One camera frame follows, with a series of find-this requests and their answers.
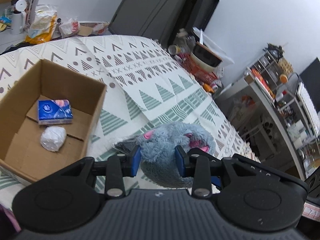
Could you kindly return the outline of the grey fluffy plush toy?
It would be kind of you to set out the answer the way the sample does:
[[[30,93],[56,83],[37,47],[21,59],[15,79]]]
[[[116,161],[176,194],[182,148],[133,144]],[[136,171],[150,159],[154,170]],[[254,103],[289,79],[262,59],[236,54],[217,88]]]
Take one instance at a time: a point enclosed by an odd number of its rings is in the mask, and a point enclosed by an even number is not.
[[[183,178],[178,172],[175,147],[185,152],[199,148],[214,155],[213,136],[198,124],[171,122],[153,128],[136,139],[140,147],[142,172],[154,183],[166,188],[191,188],[193,178]]]

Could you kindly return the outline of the black fabric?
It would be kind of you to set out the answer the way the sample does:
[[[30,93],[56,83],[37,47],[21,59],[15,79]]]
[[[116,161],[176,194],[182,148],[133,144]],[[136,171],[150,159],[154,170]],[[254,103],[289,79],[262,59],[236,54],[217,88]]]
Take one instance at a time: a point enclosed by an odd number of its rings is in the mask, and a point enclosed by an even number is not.
[[[113,146],[115,150],[123,154],[129,154],[136,146],[137,137],[126,138],[116,142]]]

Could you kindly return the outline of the white wrapped tissue roll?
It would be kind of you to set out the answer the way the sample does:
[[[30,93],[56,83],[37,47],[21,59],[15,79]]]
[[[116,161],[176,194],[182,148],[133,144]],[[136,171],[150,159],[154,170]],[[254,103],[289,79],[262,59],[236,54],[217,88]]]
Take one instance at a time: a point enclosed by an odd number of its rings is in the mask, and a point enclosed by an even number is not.
[[[40,144],[50,152],[58,152],[67,137],[66,130],[60,126],[49,126],[40,137]]]

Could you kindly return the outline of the blue tissue pack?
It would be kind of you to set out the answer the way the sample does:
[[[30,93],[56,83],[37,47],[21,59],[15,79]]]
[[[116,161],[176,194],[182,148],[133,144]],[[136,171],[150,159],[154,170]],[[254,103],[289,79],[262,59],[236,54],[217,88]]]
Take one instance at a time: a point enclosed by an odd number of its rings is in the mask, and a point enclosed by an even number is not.
[[[68,100],[39,100],[37,102],[39,125],[71,124],[73,113]]]

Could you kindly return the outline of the patterned white green blanket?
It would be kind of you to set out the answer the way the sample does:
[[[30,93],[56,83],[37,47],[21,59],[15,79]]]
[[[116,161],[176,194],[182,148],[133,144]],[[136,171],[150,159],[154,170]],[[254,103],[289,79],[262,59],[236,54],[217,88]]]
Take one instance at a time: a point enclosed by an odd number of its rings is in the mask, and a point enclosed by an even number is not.
[[[214,100],[155,41],[139,36],[71,37],[1,56],[1,94],[37,61],[47,59],[103,82],[106,88],[89,155],[106,160],[115,141],[161,124],[198,124],[215,139],[215,157],[255,159]]]

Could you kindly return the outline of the brown cardboard box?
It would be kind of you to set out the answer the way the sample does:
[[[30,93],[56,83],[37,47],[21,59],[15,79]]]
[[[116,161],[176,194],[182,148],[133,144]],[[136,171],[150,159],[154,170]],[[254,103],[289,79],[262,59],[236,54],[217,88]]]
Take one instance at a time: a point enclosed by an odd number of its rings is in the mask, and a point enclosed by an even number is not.
[[[34,183],[86,156],[106,85],[48,60],[31,67],[1,100],[1,168]],[[58,152],[40,144],[38,101],[68,100],[73,120]]]

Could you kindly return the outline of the red plastic basket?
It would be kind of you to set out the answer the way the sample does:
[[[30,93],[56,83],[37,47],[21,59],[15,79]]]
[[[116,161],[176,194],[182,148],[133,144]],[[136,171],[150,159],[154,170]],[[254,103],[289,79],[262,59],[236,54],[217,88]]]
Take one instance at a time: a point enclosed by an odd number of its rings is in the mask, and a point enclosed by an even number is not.
[[[217,80],[217,76],[214,73],[209,73],[202,68],[200,68],[190,57],[188,54],[183,55],[182,67],[195,76],[197,79],[201,80],[202,82],[210,85],[215,80]]]

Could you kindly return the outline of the white desk with shelves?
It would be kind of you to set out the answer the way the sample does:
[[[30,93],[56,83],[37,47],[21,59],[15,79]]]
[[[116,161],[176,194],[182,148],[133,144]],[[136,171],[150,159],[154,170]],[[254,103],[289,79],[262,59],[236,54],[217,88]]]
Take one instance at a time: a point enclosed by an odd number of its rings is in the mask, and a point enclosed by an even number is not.
[[[304,180],[319,166],[319,136],[315,137],[297,97],[302,80],[279,48],[264,51],[276,59],[281,83],[269,85],[250,70],[252,63],[215,101],[262,163]]]

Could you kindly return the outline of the black and cream bowl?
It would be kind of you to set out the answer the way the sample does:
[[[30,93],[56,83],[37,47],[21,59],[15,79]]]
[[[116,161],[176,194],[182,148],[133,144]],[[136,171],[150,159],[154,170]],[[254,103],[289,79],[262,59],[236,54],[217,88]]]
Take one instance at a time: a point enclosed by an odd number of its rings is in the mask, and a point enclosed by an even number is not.
[[[190,56],[201,69],[209,73],[213,72],[222,62],[220,57],[213,53],[207,46],[200,44],[200,42],[196,42]]]

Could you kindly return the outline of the small drawer organizer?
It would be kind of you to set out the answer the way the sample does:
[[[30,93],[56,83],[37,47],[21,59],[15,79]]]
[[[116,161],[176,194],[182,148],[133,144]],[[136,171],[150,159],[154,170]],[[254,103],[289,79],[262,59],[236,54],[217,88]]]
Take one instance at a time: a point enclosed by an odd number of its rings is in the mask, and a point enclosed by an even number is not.
[[[250,66],[250,70],[256,70],[269,85],[279,85],[280,67],[276,59],[269,51],[263,54]]]

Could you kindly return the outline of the white keyboard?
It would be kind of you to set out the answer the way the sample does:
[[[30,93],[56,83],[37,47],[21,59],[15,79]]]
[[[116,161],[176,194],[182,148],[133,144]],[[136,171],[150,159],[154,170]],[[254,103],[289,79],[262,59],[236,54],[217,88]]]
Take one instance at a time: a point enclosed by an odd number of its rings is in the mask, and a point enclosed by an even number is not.
[[[319,136],[320,122],[319,117],[314,107],[313,101],[310,98],[310,95],[304,86],[304,83],[300,82],[297,88],[297,97],[302,103],[302,107],[310,121],[312,131],[315,137]]]

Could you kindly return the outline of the white red plastic bag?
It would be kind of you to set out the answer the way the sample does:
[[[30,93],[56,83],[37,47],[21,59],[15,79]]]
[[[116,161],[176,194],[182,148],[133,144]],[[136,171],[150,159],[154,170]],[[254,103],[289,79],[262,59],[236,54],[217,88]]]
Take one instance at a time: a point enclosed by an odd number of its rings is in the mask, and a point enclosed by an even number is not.
[[[59,25],[59,32],[62,38],[71,37],[80,31],[80,23],[75,19],[69,19]]]

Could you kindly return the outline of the dark cabinet door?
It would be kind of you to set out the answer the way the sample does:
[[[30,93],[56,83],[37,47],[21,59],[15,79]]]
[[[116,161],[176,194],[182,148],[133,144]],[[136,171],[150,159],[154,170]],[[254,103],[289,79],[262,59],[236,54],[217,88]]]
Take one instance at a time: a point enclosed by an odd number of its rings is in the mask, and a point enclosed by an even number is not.
[[[204,30],[220,0],[122,0],[108,29],[171,45],[180,29]]]

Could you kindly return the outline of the yellow white snack bag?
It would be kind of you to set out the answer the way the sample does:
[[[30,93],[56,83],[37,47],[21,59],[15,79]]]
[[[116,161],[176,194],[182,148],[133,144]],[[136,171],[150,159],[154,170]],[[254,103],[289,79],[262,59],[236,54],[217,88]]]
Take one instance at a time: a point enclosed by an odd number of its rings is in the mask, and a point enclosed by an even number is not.
[[[49,42],[57,25],[57,6],[38,4],[35,8],[35,17],[31,23],[25,42],[41,44]]]

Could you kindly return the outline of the white kettle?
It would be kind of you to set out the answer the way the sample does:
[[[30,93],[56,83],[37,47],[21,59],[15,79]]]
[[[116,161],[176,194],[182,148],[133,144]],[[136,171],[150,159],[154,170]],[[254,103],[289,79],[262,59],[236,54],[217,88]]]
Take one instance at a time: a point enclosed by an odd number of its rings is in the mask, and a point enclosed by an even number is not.
[[[18,35],[23,33],[26,23],[27,2],[25,0],[18,0],[15,4],[15,10],[11,17],[11,33]]]

